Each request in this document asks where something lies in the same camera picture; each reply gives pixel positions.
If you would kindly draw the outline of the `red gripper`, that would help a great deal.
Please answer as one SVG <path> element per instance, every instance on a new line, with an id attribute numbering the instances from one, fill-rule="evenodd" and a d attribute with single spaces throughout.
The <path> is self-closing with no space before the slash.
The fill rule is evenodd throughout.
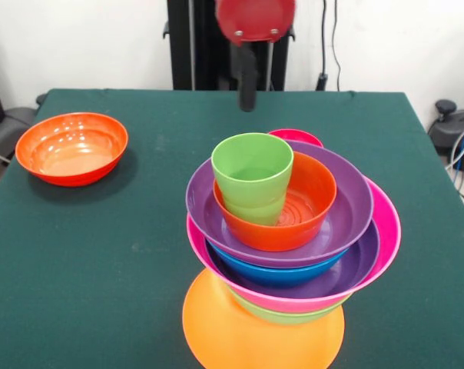
<path id="1" fill-rule="evenodd" d="M 218 0 L 215 15 L 224 36 L 239 47 L 238 99 L 242 111 L 256 104 L 256 57 L 249 43 L 277 42 L 290 26 L 296 10 L 294 0 Z"/>

